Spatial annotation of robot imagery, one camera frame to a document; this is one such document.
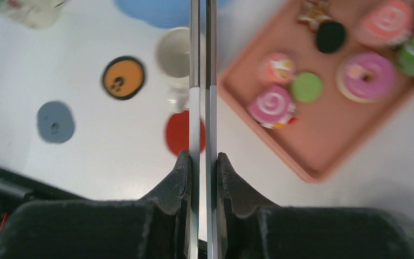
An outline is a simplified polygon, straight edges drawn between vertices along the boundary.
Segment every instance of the gray circle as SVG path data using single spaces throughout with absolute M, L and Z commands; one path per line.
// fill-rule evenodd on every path
M 75 131 L 71 111 L 60 101 L 48 102 L 39 109 L 37 127 L 42 139 L 58 144 L 70 140 Z

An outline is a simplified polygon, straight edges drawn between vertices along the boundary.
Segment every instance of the white table surface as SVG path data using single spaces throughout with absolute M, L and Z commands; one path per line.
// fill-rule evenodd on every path
M 220 68 L 282 3 L 234 0 L 220 11 Z M 167 87 L 153 59 L 163 33 L 123 15 L 112 1 L 72 0 L 44 31 L 0 17 L 0 167 L 91 199 L 138 199 L 151 190 L 175 163 L 164 144 Z M 110 98 L 99 85 L 107 63 L 122 55 L 139 57 L 148 73 L 143 90 L 129 101 Z M 37 133 L 37 111 L 51 100 L 70 106 L 77 127 L 62 145 L 47 144 Z M 414 100 L 323 184 L 302 182 L 221 99 L 218 150 L 282 206 L 372 206 L 414 218 Z

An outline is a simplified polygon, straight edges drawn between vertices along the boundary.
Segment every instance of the blue mat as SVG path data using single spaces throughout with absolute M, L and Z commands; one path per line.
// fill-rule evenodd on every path
M 218 0 L 218 8 L 230 0 Z M 190 24 L 190 0 L 115 0 L 126 15 L 152 26 L 168 29 Z M 201 19 L 205 19 L 205 0 L 201 0 Z

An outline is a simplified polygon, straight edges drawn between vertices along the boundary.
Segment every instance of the toy donut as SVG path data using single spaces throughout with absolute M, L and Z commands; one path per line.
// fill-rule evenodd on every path
M 337 88 L 348 99 L 372 103 L 390 94 L 396 85 L 393 64 L 374 52 L 357 54 L 337 70 Z

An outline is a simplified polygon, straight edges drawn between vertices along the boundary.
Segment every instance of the pink swirl cake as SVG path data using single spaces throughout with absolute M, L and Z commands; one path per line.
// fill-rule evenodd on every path
M 247 110 L 263 127 L 283 128 L 294 121 L 296 105 L 285 89 L 273 85 L 260 94 Z
M 388 0 L 364 16 L 354 33 L 366 46 L 394 46 L 410 37 L 413 25 L 412 7 L 401 0 Z

